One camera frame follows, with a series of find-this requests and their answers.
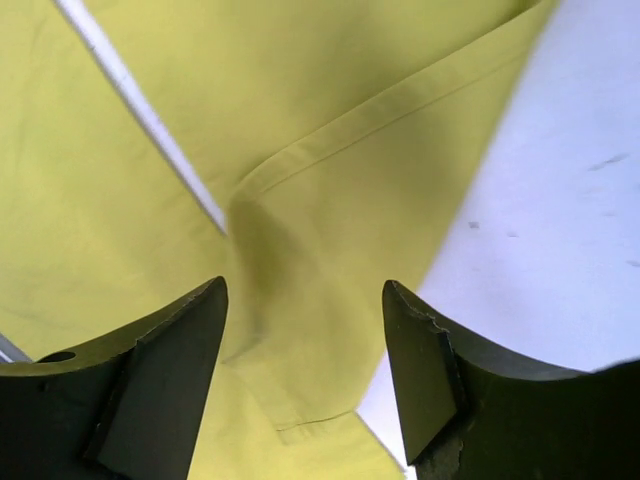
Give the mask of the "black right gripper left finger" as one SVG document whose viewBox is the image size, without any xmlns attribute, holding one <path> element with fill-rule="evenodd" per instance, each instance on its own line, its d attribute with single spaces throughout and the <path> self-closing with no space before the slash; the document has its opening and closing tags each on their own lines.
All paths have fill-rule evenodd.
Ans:
<svg viewBox="0 0 640 480">
<path fill-rule="evenodd" d="M 2 477 L 186 478 L 227 309 L 217 277 L 107 334 L 3 363 Z"/>
</svg>

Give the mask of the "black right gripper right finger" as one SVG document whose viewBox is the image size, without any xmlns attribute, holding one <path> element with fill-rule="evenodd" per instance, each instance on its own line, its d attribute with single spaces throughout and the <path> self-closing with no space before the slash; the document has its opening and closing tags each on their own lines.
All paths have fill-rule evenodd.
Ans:
<svg viewBox="0 0 640 480">
<path fill-rule="evenodd" d="M 420 479 L 635 479 L 639 365 L 592 373 L 502 347 L 401 283 L 382 306 L 406 460 Z"/>
</svg>

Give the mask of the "yellow-green trousers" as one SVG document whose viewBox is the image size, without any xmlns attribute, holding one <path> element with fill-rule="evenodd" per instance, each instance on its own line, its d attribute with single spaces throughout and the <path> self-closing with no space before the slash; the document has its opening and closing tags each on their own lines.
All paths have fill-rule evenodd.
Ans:
<svg viewBox="0 0 640 480">
<path fill-rule="evenodd" d="M 212 277 L 190 475 L 399 479 L 357 415 L 381 291 L 417 288 L 551 1 L 91 1 L 217 229 L 51 1 L 1 5 L 1 331 L 32 358 Z"/>
</svg>

